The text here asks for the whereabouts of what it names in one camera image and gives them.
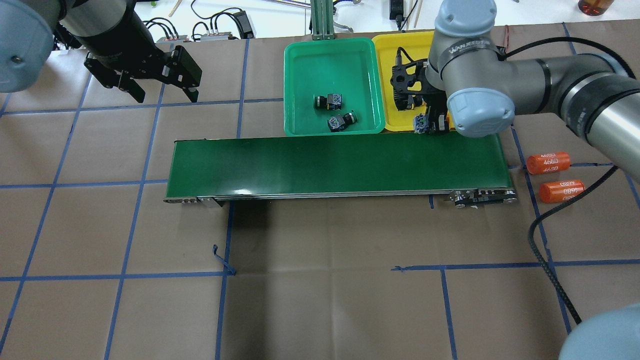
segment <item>white table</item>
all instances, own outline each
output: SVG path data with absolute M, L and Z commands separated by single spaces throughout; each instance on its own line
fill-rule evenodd
M 404 0 L 404 12 L 408 14 L 413 0 Z M 598 17 L 590 17 L 577 8 L 577 0 L 495 0 L 498 6 L 496 25 L 551 24 L 557 22 L 584 22 L 597 20 L 640 19 L 640 1 L 617 0 L 606 13 Z M 409 29 L 433 29 L 433 23 L 442 0 L 422 0 L 422 11 L 417 26 L 413 26 L 412 15 Z M 156 7 L 150 3 L 138 3 L 136 12 L 143 20 L 152 17 L 167 17 L 175 4 L 174 0 L 158 0 Z M 189 5 L 191 0 L 183 0 L 171 21 L 181 35 L 191 36 L 193 25 L 199 21 Z M 291 37 L 309 34 L 308 24 L 310 10 L 295 8 L 264 0 L 197 0 L 196 11 L 200 15 L 210 16 L 229 6 L 239 6 L 247 11 L 256 37 Z M 397 30 L 394 21 L 388 19 L 388 0 L 362 0 L 358 5 L 348 1 L 337 5 L 338 14 L 335 21 L 351 26 L 356 32 L 380 32 Z M 220 31 L 233 31 L 237 35 L 234 23 L 228 17 L 220 17 Z M 154 38 L 161 38 L 164 33 L 158 26 L 152 28 Z

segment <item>blue tape grid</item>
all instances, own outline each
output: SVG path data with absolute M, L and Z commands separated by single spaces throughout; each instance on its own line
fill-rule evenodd
M 566 36 L 570 36 L 566 24 L 563 23 L 563 28 Z M 570 47 L 572 53 L 575 54 L 575 48 L 572 43 L 570 43 Z M 15 308 L 19 302 L 20 294 L 24 287 L 24 283 L 27 281 L 74 281 L 74 280 L 115 280 L 118 279 L 118 293 L 116 295 L 116 302 L 114 305 L 113 316 L 111 321 L 111 326 L 109 328 L 109 337 L 108 344 L 105 350 L 104 359 L 107 360 L 109 358 L 109 352 L 111 349 L 111 343 L 113 341 L 113 331 L 115 330 L 115 324 L 117 319 L 117 313 L 119 308 L 119 301 L 122 295 L 122 286 L 125 279 L 162 279 L 162 278 L 172 278 L 172 277 L 222 277 L 222 287 L 220 292 L 220 307 L 218 310 L 218 328 L 216 334 L 216 352 L 215 358 L 220 358 L 220 348 L 221 348 L 221 337 L 222 337 L 222 325 L 223 325 L 223 314 L 225 307 L 225 297 L 226 297 L 226 289 L 227 289 L 227 277 L 230 275 L 228 271 L 220 271 L 220 272 L 174 272 L 174 273 L 158 273 L 158 274 L 126 274 L 126 267 L 129 259 L 129 252 L 131 249 L 131 242 L 133 239 L 133 234 L 135 232 L 135 226 L 137 221 L 138 211 L 140 209 L 141 196 L 143 192 L 143 188 L 145 184 L 157 184 L 157 183 L 166 183 L 166 179 L 160 180 L 146 180 L 146 173 L 148 169 L 148 163 L 150 158 L 150 150 L 152 147 L 156 127 L 157 127 L 157 119 L 159 115 L 160 108 L 163 107 L 174 107 L 174 106 L 193 106 L 193 105 L 215 105 L 215 104 L 238 104 L 239 105 L 239 113 L 238 113 L 238 121 L 237 121 L 237 131 L 236 137 L 239 138 L 241 136 L 242 130 L 242 114 L 243 114 L 243 104 L 244 103 L 255 103 L 255 102 L 279 102 L 283 101 L 282 98 L 270 98 L 270 99 L 244 99 L 244 88 L 246 81 L 246 66 L 248 59 L 248 48 L 249 41 L 246 41 L 245 51 L 244 51 L 244 60 L 243 60 L 243 76 L 241 83 L 241 97 L 240 100 L 232 100 L 232 101 L 206 101 L 206 102 L 198 102 L 198 103 L 190 103 L 190 102 L 180 102 L 174 104 L 162 104 L 162 97 L 164 93 L 164 85 L 162 86 L 161 93 L 158 99 L 157 104 L 151 105 L 132 105 L 132 106 L 106 106 L 106 107 L 97 107 L 97 108 L 82 108 L 82 103 L 84 102 L 84 98 L 86 97 L 86 92 L 88 90 L 89 80 L 87 81 L 85 88 L 83 90 L 83 94 L 81 97 L 81 101 L 79 106 L 76 109 L 62 109 L 62 110 L 40 110 L 40 111 L 5 111 L 7 105 L 9 103 L 11 94 L 8 94 L 4 100 L 2 107 L 0 108 L 0 118 L 3 115 L 21 115 L 21 114 L 34 114 L 34 113 L 59 113 L 59 112 L 75 112 L 74 121 L 72 125 L 71 132 L 67 138 L 67 143 L 65 145 L 65 149 L 63 151 L 58 170 L 56 172 L 56 176 L 54 178 L 54 182 L 52 184 L 16 184 L 16 185 L 0 185 L 0 189 L 18 189 L 18 188 L 50 188 L 49 196 L 47 198 L 47 202 L 45 203 L 45 208 L 42 213 L 42 217 L 40 219 L 40 223 L 38 225 L 38 230 L 36 232 L 36 236 L 34 242 L 31 247 L 31 251 L 29 253 L 29 257 L 27 263 L 25 265 L 22 276 L 20 277 L 0 277 L 0 282 L 20 282 L 18 290 L 16 291 L 16 295 L 12 304 L 12 308 L 8 319 L 6 321 L 6 325 L 4 327 L 3 335 L 0 340 L 0 353 L 4 347 L 4 343 L 6 341 L 6 337 L 11 326 L 11 322 L 13 316 L 15 314 Z M 152 128 L 152 134 L 149 140 L 148 149 L 147 149 L 147 158 L 145 160 L 145 168 L 143 170 L 143 175 L 141 181 L 125 181 L 125 182 L 104 182 L 104 183 L 70 183 L 70 184 L 58 184 L 58 178 L 60 176 L 60 172 L 64 163 L 64 159 L 66 157 L 68 147 L 70 145 L 70 141 L 74 132 L 74 129 L 77 124 L 77 120 L 79 114 L 84 111 L 100 111 L 100 110 L 119 110 L 119 109 L 136 109 L 136 108 L 155 108 L 156 114 L 154 117 L 154 125 Z M 520 155 L 520 160 L 522 164 L 525 164 L 524 155 L 522 153 L 522 148 L 520 146 L 520 142 L 517 137 L 517 133 L 515 129 L 512 128 L 512 134 L 514 136 L 514 140 L 516 142 L 516 146 L 518 147 L 518 154 Z M 574 163 L 573 167 L 591 167 L 591 166 L 611 166 L 611 163 Z M 525 177 L 527 180 L 527 187 L 529 188 L 529 195 L 531 196 L 532 204 L 534 206 L 534 210 L 536 215 L 539 215 L 538 205 L 532 190 L 531 180 L 527 173 L 525 173 Z M 640 197 L 638 196 L 638 192 L 633 184 L 633 181 L 629 176 L 627 176 L 627 181 L 631 188 L 631 191 L 634 195 L 634 198 L 637 202 L 638 207 L 640 208 Z M 33 259 L 33 254 L 35 253 L 35 248 L 37 246 L 38 239 L 40 237 L 40 232 L 42 230 L 42 226 L 44 224 L 44 220 L 46 218 L 47 211 L 49 209 L 49 205 L 51 203 L 52 195 L 55 188 L 65 188 L 65 187 L 89 187 L 89 186 L 119 186 L 119 185 L 134 185 L 138 184 L 140 189 L 138 191 L 138 199 L 136 201 L 136 207 L 134 210 L 134 217 L 131 224 L 131 230 L 129 234 L 129 239 L 127 242 L 127 249 L 125 252 L 125 259 L 123 260 L 122 271 L 120 274 L 102 274 L 102 275 L 51 275 L 51 276 L 27 276 L 29 266 Z M 431 209 L 434 208 L 433 205 L 433 196 L 429 196 L 429 205 Z M 228 220 L 227 220 L 227 239 L 226 239 L 226 247 L 225 247 L 225 261 L 228 261 L 230 254 L 230 245 L 231 245 L 231 235 L 232 235 L 232 221 L 234 214 L 234 203 L 231 202 L 229 206 L 228 212 Z M 544 232 L 544 228 L 540 225 L 540 231 L 543 238 L 543 244 L 545 247 L 545 251 L 547 252 L 548 260 L 550 265 L 552 265 L 552 269 L 555 272 L 555 267 L 558 266 L 594 266 L 594 265 L 640 265 L 640 259 L 613 259 L 613 260 L 592 260 L 592 261 L 556 261 L 552 260 L 550 251 L 547 247 L 547 239 L 546 234 Z M 537 263 L 491 263 L 491 264 L 453 264 L 453 265 L 413 265 L 400 267 L 396 266 L 392 269 L 392 271 L 425 271 L 425 270 L 438 270 L 441 274 L 441 282 L 442 282 L 442 291 L 444 296 L 444 305 L 445 305 L 445 313 L 447 317 L 447 326 L 449 329 L 449 341 L 451 343 L 451 353 L 452 358 L 457 360 L 458 355 L 456 351 L 455 337 L 454 337 L 454 328 L 451 318 L 451 307 L 449 304 L 449 292 L 447 289 L 447 279 L 446 279 L 446 270 L 468 270 L 468 269 L 492 269 L 492 268 L 534 268 L 538 267 Z M 561 306 L 561 312 L 563 314 L 563 319 L 565 322 L 565 326 L 568 332 L 571 331 L 570 324 L 568 322 L 568 317 L 566 315 L 566 310 L 564 305 L 559 299 L 559 303 Z
M 240 82 L 240 105 L 238 106 L 238 124 L 236 128 L 236 138 L 240 138 L 242 135 L 242 116 L 244 110 L 244 88 L 246 84 L 246 64 L 249 58 L 249 40 L 246 40 L 244 44 L 244 59 L 242 66 L 242 80 Z M 229 215 L 227 218 L 227 244 L 225 246 L 225 262 L 229 262 L 229 254 L 231 251 L 231 230 L 233 228 L 234 210 L 236 208 L 235 202 L 229 204 Z M 220 353 L 222 350 L 222 323 L 225 314 L 225 299 L 227 297 L 227 277 L 222 278 L 222 286 L 220 288 L 220 301 L 218 308 L 218 327 L 216 331 L 216 351 L 214 358 L 220 360 Z
M 47 217 L 47 212 L 49 210 L 49 205 L 51 205 L 51 199 L 53 198 L 55 185 L 58 184 L 58 178 L 60 178 L 60 172 L 62 171 L 62 166 L 65 163 L 65 158 L 67 157 L 67 152 L 69 150 L 69 145 L 71 143 L 71 138 L 73 137 L 74 132 L 76 130 L 77 121 L 78 121 L 78 118 L 80 116 L 80 109 L 82 108 L 82 104 L 84 102 L 84 98 L 86 97 L 86 92 L 89 89 L 89 81 L 90 80 L 91 80 L 91 77 L 90 76 L 87 77 L 86 84 L 84 85 L 84 90 L 83 90 L 82 96 L 80 97 L 80 102 L 78 104 L 78 107 L 76 108 L 76 114 L 74 115 L 74 121 L 73 121 L 73 123 L 71 125 L 71 130 L 69 131 L 69 135 L 67 136 L 67 142 L 65 144 L 65 148 L 62 151 L 62 156 L 60 158 L 60 162 L 58 163 L 58 169 L 56 170 L 56 175 L 53 178 L 53 184 L 52 184 L 51 188 L 49 189 L 49 196 L 47 196 L 47 202 L 45 203 L 44 210 L 42 211 L 42 216 L 40 217 L 40 222 L 38 223 L 38 229 L 36 230 L 36 234 L 35 234 L 35 237 L 33 239 L 33 243 L 31 244 L 31 250 L 29 251 L 29 256 L 27 257 L 27 262 L 24 265 L 24 269 L 22 271 L 22 277 L 20 278 L 20 284 L 18 285 L 18 289 L 15 292 L 15 296 L 13 298 L 13 304 L 11 306 L 11 310 L 9 312 L 9 316 L 7 318 L 6 324 L 4 326 L 3 335 L 2 335 L 2 338 L 0 338 L 0 354 L 2 353 L 2 350 L 4 349 L 4 343 L 6 341 L 7 335 L 9 334 L 9 329 L 11 327 L 11 322 L 13 320 L 13 315 L 15 314 L 15 308 L 18 306 L 18 302 L 20 301 L 20 294 L 22 294 L 22 289 L 24 287 L 25 278 L 27 276 L 27 273 L 29 272 L 29 267 L 31 266 L 31 261 L 33 260 L 33 254 L 35 253 L 36 246 L 38 245 L 38 240 L 40 239 L 40 233 L 42 232 L 42 226 L 44 225 L 44 220 Z M 8 99 L 5 101 L 5 104 L 4 104 L 3 108 L 6 106 L 7 103 L 8 103 Z
M 140 203 L 142 202 L 142 192 L 145 188 L 145 180 L 147 179 L 147 170 L 149 168 L 149 160 L 151 158 L 151 148 L 154 144 L 154 138 L 156 137 L 156 128 L 158 124 L 158 117 L 160 116 L 160 105 L 162 104 L 162 98 L 164 95 L 165 84 L 162 84 L 160 88 L 160 96 L 156 104 L 156 113 L 154 115 L 154 124 L 151 127 L 151 135 L 149 136 L 149 143 L 147 145 L 147 156 L 145 157 L 145 166 L 142 169 L 142 177 L 138 182 L 138 198 L 136 199 L 136 207 L 133 211 L 133 219 L 131 220 L 131 228 L 129 229 L 129 238 L 127 239 L 127 247 L 124 252 L 124 259 L 122 261 L 122 269 L 120 271 L 120 277 L 118 282 L 118 292 L 116 293 L 116 300 L 113 306 L 113 314 L 111 315 L 111 325 L 109 326 L 109 335 L 107 337 L 107 345 L 104 351 L 104 360 L 109 359 L 111 354 L 111 344 L 113 342 L 113 332 L 116 327 L 116 321 L 118 320 L 118 310 L 120 309 L 120 299 L 122 298 L 122 287 L 125 281 L 125 274 L 127 273 L 127 265 L 129 264 L 129 253 L 131 252 L 131 243 L 133 242 L 133 236 L 136 232 L 136 224 L 138 221 L 138 212 L 140 211 Z

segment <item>blue tape line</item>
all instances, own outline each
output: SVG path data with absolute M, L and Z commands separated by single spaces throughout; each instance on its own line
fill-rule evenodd
M 173 279 L 176 277 L 221 277 L 229 275 L 228 271 L 202 271 L 202 272 L 158 272 L 148 274 L 99 274 L 99 275 L 38 275 L 38 276 L 6 276 L 0 277 L 0 282 L 12 281 L 65 281 L 65 280 L 117 280 L 124 279 Z
M 566 24 L 564 23 L 564 21 L 562 22 L 562 27 L 564 28 L 564 35 L 567 37 L 570 37 L 571 35 L 569 34 L 569 29 L 567 29 Z M 569 47 L 571 48 L 571 52 L 576 55 L 577 53 L 575 52 L 575 47 L 573 46 L 573 42 L 569 43 Z
M 514 127 L 511 127 L 511 133 L 513 134 L 513 139 L 516 142 L 516 147 L 518 148 L 518 155 L 520 157 L 520 161 L 524 164 L 524 154 L 522 152 L 522 146 L 520 146 L 520 140 L 518 139 L 518 133 Z M 536 214 L 536 218 L 540 216 L 540 210 L 538 209 L 538 201 L 536 200 L 536 194 L 533 191 L 533 185 L 531 184 L 531 177 L 529 177 L 528 172 L 524 172 L 525 180 L 527 181 L 527 188 L 529 189 L 529 196 L 531 198 L 531 204 L 533 205 L 533 210 Z M 538 225 L 538 229 L 540 230 L 540 236 L 542 237 L 542 244 L 545 248 L 545 252 L 547 253 L 547 263 L 551 272 L 554 273 L 557 277 L 556 267 L 554 266 L 554 260 L 551 256 L 551 250 L 548 247 L 547 243 L 547 233 L 545 232 L 545 227 L 542 223 Z M 564 328 L 566 329 L 567 334 L 571 333 L 571 323 L 569 322 L 569 317 L 566 314 L 566 308 L 564 306 L 564 302 L 560 297 L 560 294 L 556 292 L 556 296 L 558 299 L 558 304 L 560 305 L 560 313 L 562 314 L 562 318 L 564 321 Z
M 118 291 L 116 292 L 116 302 L 113 306 L 113 314 L 111 315 L 111 324 L 109 325 L 109 336 L 107 337 L 107 347 L 104 351 L 104 360 L 108 360 L 111 355 L 111 343 L 113 342 L 113 331 L 116 329 L 116 318 L 118 317 L 118 310 L 120 309 L 120 297 L 122 296 L 122 286 L 124 285 L 124 279 L 120 277 L 118 281 Z
M 27 276 L 26 281 L 64 281 L 64 280 L 114 280 L 119 279 L 116 274 L 104 275 L 41 275 Z
M 508 268 L 535 268 L 538 263 L 496 263 L 496 264 L 448 264 L 448 265 L 411 265 L 396 266 L 391 271 L 428 271 L 428 270 L 473 270 L 473 269 L 508 269 Z
M 36 189 L 36 188 L 51 188 L 53 184 L 24 184 L 24 185 L 0 185 L 1 189 Z
M 279 102 L 284 101 L 281 97 L 274 97 L 272 99 L 247 99 L 244 102 Z
M 145 180 L 145 184 L 166 184 L 167 179 Z M 35 188 L 90 188 L 94 186 L 122 186 L 139 185 L 139 181 L 106 181 L 103 183 L 65 183 L 65 184 L 21 184 L 21 185 L 0 185 L 2 189 L 35 189 Z
M 51 110 L 25 110 L 25 111 L 7 111 L 4 115 L 30 115 L 30 114 L 51 114 L 51 113 L 73 113 L 76 109 L 51 109 Z
M 56 184 L 57 188 L 93 188 L 95 186 L 139 185 L 139 181 L 106 181 L 104 183 L 66 183 Z
M 573 163 L 571 167 L 612 167 L 613 163 Z
M 168 182 L 168 179 L 145 180 L 145 184 L 166 184 Z
M 225 261 L 229 262 L 229 255 L 231 251 L 231 233 L 234 224 L 234 211 L 236 209 L 236 202 L 229 202 L 229 214 L 227 217 L 227 242 L 225 244 Z M 225 299 L 227 297 L 227 276 L 222 278 L 222 285 L 220 288 L 220 301 L 218 302 L 218 328 L 216 330 L 216 353 L 215 360 L 220 360 L 220 351 L 222 348 L 222 319 L 225 314 Z
M 557 261 L 555 266 L 640 265 L 640 259 Z
M 249 40 L 244 43 L 244 60 L 242 65 L 242 81 L 240 82 L 240 105 L 238 106 L 238 123 L 236 138 L 239 139 L 242 133 L 242 112 L 244 110 L 244 86 L 246 84 L 246 64 L 249 58 Z
M 107 345 L 104 350 L 104 360 L 108 360 L 111 355 L 111 344 L 113 342 L 113 333 L 116 327 L 116 321 L 118 320 L 118 310 L 120 309 L 120 299 L 122 298 L 122 287 L 125 281 L 125 275 L 127 273 L 127 265 L 129 264 L 129 254 L 131 253 L 131 244 L 133 243 L 133 236 L 136 232 L 136 224 L 138 223 L 138 213 L 140 212 L 140 204 L 142 203 L 142 193 L 145 188 L 145 180 L 147 179 L 147 170 L 149 168 L 149 161 L 151 159 L 151 148 L 154 144 L 154 138 L 156 137 L 156 127 L 158 124 L 158 118 L 160 116 L 160 108 L 162 105 L 162 99 L 164 95 L 165 84 L 162 84 L 160 88 L 160 95 L 158 96 L 158 102 L 156 103 L 156 113 L 154 114 L 154 123 L 151 127 L 151 134 L 149 135 L 149 142 L 147 145 L 147 155 L 145 157 L 145 166 L 142 169 L 142 176 L 138 184 L 138 197 L 136 199 L 136 207 L 133 210 L 133 218 L 131 220 L 131 228 L 129 229 L 129 238 L 127 239 L 127 247 L 124 252 L 124 259 L 122 260 L 122 269 L 120 271 L 120 281 L 118 282 L 118 291 L 116 292 L 116 300 L 113 305 L 113 313 L 111 315 L 111 325 L 109 325 L 109 335 L 107 337 Z
M 217 277 L 228 275 L 226 271 L 164 272 L 155 274 L 125 274 L 125 279 L 173 279 L 176 277 Z
M 13 320 L 13 315 L 10 315 L 6 319 L 6 324 L 4 325 L 4 330 L 2 331 L 2 338 L 0 338 L 0 350 L 4 347 L 4 343 L 6 341 L 7 335 L 9 335 L 9 328 L 11 327 L 11 321 Z
M 225 261 L 223 258 L 221 258 L 220 255 L 218 255 L 218 246 L 216 244 L 213 244 L 213 256 L 215 256 L 216 259 L 218 259 L 222 263 L 222 266 L 227 269 L 229 275 L 233 276 L 236 274 L 236 270 L 234 269 L 234 267 L 231 266 L 228 261 Z
M 196 106 L 196 105 L 222 105 L 222 104 L 239 104 L 242 100 L 217 100 L 217 101 L 199 101 L 199 102 L 174 102 L 170 104 L 160 104 L 160 108 L 173 108 L 176 106 Z M 244 102 L 278 102 L 284 101 L 281 97 L 273 97 L 267 99 L 247 99 Z M 104 110 L 126 110 L 126 109 L 145 109 L 145 108 L 156 108 L 158 105 L 147 104 L 147 105 L 125 105 L 125 106 L 102 106 L 98 108 L 83 108 L 80 109 L 80 112 L 85 111 L 104 111 Z M 24 110 L 24 111 L 7 111 L 1 112 L 1 115 L 30 115 L 30 114 L 49 114 L 49 113 L 72 113 L 75 112 L 76 109 L 49 109 L 49 110 Z
M 447 328 L 449 329 L 449 344 L 451 345 L 451 357 L 458 360 L 458 351 L 456 350 L 456 337 L 453 332 L 453 319 L 451 318 L 451 305 L 449 303 L 449 289 L 447 287 L 447 275 L 444 269 L 440 270 L 440 280 L 442 282 L 442 295 L 444 296 L 444 311 L 447 315 Z
M 49 211 L 49 206 L 51 205 L 51 199 L 53 198 L 53 192 L 55 190 L 55 186 L 58 183 L 58 179 L 60 178 L 60 173 L 62 172 L 62 166 L 65 164 L 65 158 L 67 157 L 67 152 L 69 150 L 69 145 L 71 144 L 71 138 L 74 135 L 76 130 L 76 125 L 78 122 L 78 118 L 80 117 L 80 109 L 82 108 L 82 104 L 84 102 L 84 98 L 86 97 L 87 90 L 89 89 L 89 81 L 91 77 L 88 77 L 86 80 L 86 84 L 84 84 L 84 90 L 82 92 L 82 96 L 80 96 L 80 102 L 76 108 L 76 114 L 74 116 L 73 123 L 71 124 L 71 130 L 69 131 L 69 135 L 67 136 L 67 142 L 65 143 L 65 148 L 62 150 L 62 156 L 60 157 L 60 162 L 58 163 L 58 169 L 56 170 L 56 175 L 53 178 L 53 184 L 51 189 L 49 190 L 49 195 L 47 196 L 47 202 L 45 203 L 44 209 L 42 210 L 42 216 L 40 217 L 40 222 L 38 223 L 38 229 L 36 230 L 35 237 L 33 238 L 33 243 L 31 244 L 31 250 L 29 250 L 29 256 L 27 257 L 27 262 L 24 265 L 24 269 L 22 271 L 22 280 L 20 280 L 20 284 L 18 285 L 18 290 L 15 292 L 15 297 L 13 298 L 13 304 L 11 306 L 11 311 L 9 312 L 9 318 L 7 319 L 7 323 L 4 328 L 3 337 L 0 339 L 0 354 L 2 354 L 2 350 L 4 349 L 4 342 L 6 341 L 5 333 L 9 333 L 9 328 L 11 326 L 11 320 L 13 319 L 13 314 L 15 313 L 15 309 L 18 306 L 18 302 L 20 301 L 20 295 L 22 295 L 22 288 L 24 287 L 24 281 L 27 277 L 27 273 L 29 272 L 29 267 L 31 266 L 31 262 L 33 260 L 33 254 L 36 251 L 36 247 L 38 246 L 38 241 L 40 240 L 40 234 L 42 233 L 42 227 L 44 226 L 44 220 L 47 218 L 47 212 Z
M 4 111 L 6 110 L 7 105 L 9 105 L 9 99 L 11 99 L 11 94 L 6 94 L 4 98 L 4 103 L 2 104 L 2 108 L 0 108 L 0 117 L 4 115 Z
M 173 104 L 162 104 L 161 108 L 172 108 L 174 106 L 195 106 L 195 105 L 221 105 L 221 104 L 237 104 L 240 100 L 220 100 L 220 101 L 199 101 L 199 102 L 176 102 Z
M 640 209 L 640 197 L 638 196 L 638 191 L 636 190 L 636 186 L 634 185 L 634 180 L 631 179 L 629 175 L 625 174 L 625 177 L 627 178 L 627 182 L 629 183 L 629 187 L 631 188 L 631 193 L 634 194 L 634 198 L 636 199 L 636 204 Z
M 155 108 L 156 104 L 147 105 L 126 105 L 126 106 L 100 106 L 98 108 L 83 108 L 81 111 L 102 111 L 102 110 L 127 110 L 127 109 L 149 109 Z

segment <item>metal rod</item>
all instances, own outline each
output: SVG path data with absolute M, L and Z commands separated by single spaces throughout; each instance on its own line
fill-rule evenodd
M 294 6 L 301 9 L 311 9 L 311 4 L 301 3 L 295 0 L 263 0 L 263 1 L 269 1 L 270 3 Z

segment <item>brown bottle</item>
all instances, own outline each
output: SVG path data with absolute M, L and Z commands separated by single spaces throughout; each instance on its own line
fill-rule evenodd
M 579 0 L 578 9 L 589 16 L 602 15 L 613 4 L 613 0 Z

